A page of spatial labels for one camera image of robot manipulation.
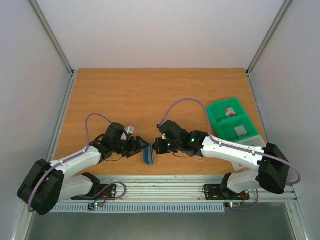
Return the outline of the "blue card holder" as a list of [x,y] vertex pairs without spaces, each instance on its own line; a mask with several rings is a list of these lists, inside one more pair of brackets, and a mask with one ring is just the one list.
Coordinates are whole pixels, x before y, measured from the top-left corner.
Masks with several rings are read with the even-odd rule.
[[153,149],[153,143],[150,142],[149,146],[143,149],[142,151],[143,156],[143,163],[148,166],[154,165],[154,149]]

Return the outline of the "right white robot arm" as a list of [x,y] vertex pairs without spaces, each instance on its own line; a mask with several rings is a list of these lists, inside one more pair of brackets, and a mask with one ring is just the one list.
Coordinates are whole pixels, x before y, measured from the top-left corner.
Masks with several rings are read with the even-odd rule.
[[203,131],[188,132],[171,120],[158,125],[158,130],[162,136],[152,145],[158,155],[182,152],[189,157],[217,158],[246,168],[246,171],[227,173],[223,177],[219,191],[225,199],[250,189],[262,188],[277,195],[285,191],[290,167],[274,144],[242,145]]

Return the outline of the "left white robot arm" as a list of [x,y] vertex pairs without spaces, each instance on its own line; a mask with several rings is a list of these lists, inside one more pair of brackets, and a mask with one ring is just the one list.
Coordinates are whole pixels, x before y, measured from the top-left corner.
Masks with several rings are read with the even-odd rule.
[[131,126],[125,128],[113,122],[84,149],[59,160],[36,161],[19,187],[17,197],[27,204],[29,211],[40,216],[49,213],[60,201],[97,199],[103,192],[101,181],[82,171],[113,154],[130,158],[149,147],[140,136],[133,136],[133,131]]

